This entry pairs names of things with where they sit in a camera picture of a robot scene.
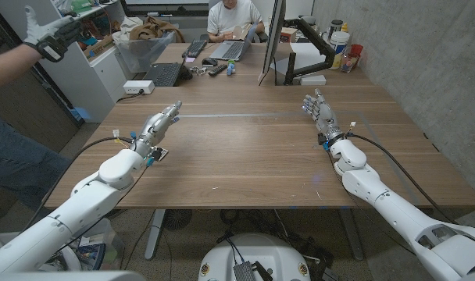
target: glove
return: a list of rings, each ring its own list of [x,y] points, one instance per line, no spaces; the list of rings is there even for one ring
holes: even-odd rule
[[[82,31],[81,23],[72,16],[51,22],[41,27],[33,8],[26,5],[27,38],[24,44],[36,49],[44,58],[58,62],[64,57],[67,47],[75,42]]]

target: white t-shirt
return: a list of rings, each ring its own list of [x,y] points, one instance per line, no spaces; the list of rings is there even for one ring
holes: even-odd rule
[[[209,10],[207,31],[220,35],[232,31],[235,26],[244,27],[248,23],[260,21],[262,16],[251,0],[237,0],[233,9],[226,8],[220,1]]]

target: jeans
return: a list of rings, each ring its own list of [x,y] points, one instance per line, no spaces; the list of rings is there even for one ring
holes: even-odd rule
[[[70,160],[0,120],[0,187],[36,210]]]

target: table leg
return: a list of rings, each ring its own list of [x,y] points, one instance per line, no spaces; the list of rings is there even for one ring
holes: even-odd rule
[[[363,247],[359,240],[352,210],[340,209],[338,213],[340,214],[341,224],[344,226],[345,233],[347,234],[348,244],[352,249],[352,257],[354,257],[356,261],[362,261],[364,259]]]
[[[146,260],[152,260],[156,253],[156,246],[158,245],[159,238],[161,237],[161,225],[165,218],[165,210],[159,209],[154,211],[151,222],[151,232],[149,234],[149,240],[145,247],[144,257]]]

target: keyboard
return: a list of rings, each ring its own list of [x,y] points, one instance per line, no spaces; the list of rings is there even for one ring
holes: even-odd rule
[[[172,87],[180,74],[180,63],[155,63],[143,80],[152,80],[156,87]]]
[[[234,42],[230,48],[223,54],[224,59],[237,59],[243,49],[244,42]]]
[[[208,41],[194,40],[184,54],[188,58],[197,58],[207,43]]]

